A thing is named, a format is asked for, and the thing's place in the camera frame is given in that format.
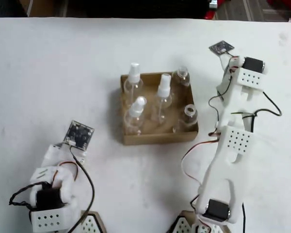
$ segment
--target clear plastic bottle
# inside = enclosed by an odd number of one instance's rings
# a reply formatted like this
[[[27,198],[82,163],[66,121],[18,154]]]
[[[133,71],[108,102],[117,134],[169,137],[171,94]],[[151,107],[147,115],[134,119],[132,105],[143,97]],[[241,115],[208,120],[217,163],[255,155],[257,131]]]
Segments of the clear plastic bottle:
[[[194,104],[188,104],[181,110],[179,119],[173,127],[173,132],[189,132],[196,129],[197,110]]]
[[[125,133],[140,135],[144,123],[143,110],[146,104],[146,98],[139,96],[131,107],[125,112],[124,123]]]
[[[182,103],[190,86],[190,74],[187,67],[180,66],[172,73],[171,93],[174,103]]]
[[[164,123],[167,118],[166,109],[171,105],[172,97],[170,95],[169,74],[162,74],[161,82],[152,106],[151,120],[160,124]]]
[[[142,91],[144,83],[140,79],[140,68],[138,63],[131,63],[128,78],[124,82],[126,94],[126,105],[131,106]]]

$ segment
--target circuit board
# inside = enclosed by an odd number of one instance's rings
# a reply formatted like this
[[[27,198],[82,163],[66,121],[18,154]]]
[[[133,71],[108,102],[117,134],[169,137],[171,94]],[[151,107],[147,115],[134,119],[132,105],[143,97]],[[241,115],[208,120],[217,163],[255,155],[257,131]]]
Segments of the circuit board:
[[[64,138],[64,143],[69,144],[69,141],[73,141],[75,142],[73,147],[86,151],[93,133],[93,128],[73,120]]]
[[[214,52],[216,55],[220,56],[225,52],[229,52],[234,49],[234,46],[230,45],[229,43],[225,42],[224,40],[216,43],[209,47],[209,49]]]

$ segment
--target cardboard tray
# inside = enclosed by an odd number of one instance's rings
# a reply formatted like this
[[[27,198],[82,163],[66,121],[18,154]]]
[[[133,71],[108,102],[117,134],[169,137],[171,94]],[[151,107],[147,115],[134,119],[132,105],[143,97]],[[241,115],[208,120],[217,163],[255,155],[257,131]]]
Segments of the cardboard tray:
[[[121,108],[122,108],[122,119],[123,119],[123,143],[124,145],[140,145],[140,144],[163,144],[163,143],[174,143],[174,142],[187,142],[192,141],[198,134],[198,124],[196,128],[191,132],[173,133],[172,128],[178,120],[180,113],[180,106],[184,107],[187,104],[194,104],[191,86],[188,88],[186,98],[182,98],[181,103],[175,104],[174,102],[168,108],[168,118],[166,122],[159,125],[156,122],[150,120],[151,107],[153,99],[157,93],[158,86],[161,81],[161,75],[171,72],[163,73],[146,73],[141,74],[141,79],[144,82],[141,96],[144,96],[147,100],[147,104],[144,109],[145,122],[141,135],[126,135],[124,126],[124,114],[127,111],[125,105],[125,93],[124,93],[124,82],[128,78],[128,75],[121,76]]]

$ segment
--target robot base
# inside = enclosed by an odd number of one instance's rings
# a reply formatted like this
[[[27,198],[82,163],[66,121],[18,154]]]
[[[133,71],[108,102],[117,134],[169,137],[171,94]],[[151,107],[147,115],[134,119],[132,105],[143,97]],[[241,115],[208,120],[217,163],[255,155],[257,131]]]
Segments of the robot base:
[[[227,226],[209,224],[210,229],[201,222],[194,224],[195,218],[193,211],[182,211],[167,233],[231,233]]]

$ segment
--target white tabletop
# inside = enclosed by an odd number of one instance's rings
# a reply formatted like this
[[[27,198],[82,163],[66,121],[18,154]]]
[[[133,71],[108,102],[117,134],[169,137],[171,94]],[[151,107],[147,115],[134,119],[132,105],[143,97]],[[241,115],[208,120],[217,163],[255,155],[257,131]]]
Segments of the white tabletop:
[[[244,200],[246,232],[291,232],[291,23],[0,18],[0,233],[31,232],[26,208],[8,200],[73,119],[96,129],[85,167],[96,187],[92,210],[108,232],[166,232],[197,193],[180,159],[213,130],[216,116],[207,101],[223,71],[208,47],[220,40],[232,44],[235,55],[266,62],[265,92],[283,111],[283,117],[260,113],[256,119],[260,141]],[[194,142],[121,144],[119,78],[133,61],[142,72],[189,68],[200,124]],[[272,105],[261,98],[260,107]],[[196,148],[187,170],[202,179],[215,150],[214,144]],[[76,185],[85,209],[90,186],[84,175]],[[230,228],[241,232],[242,216]]]

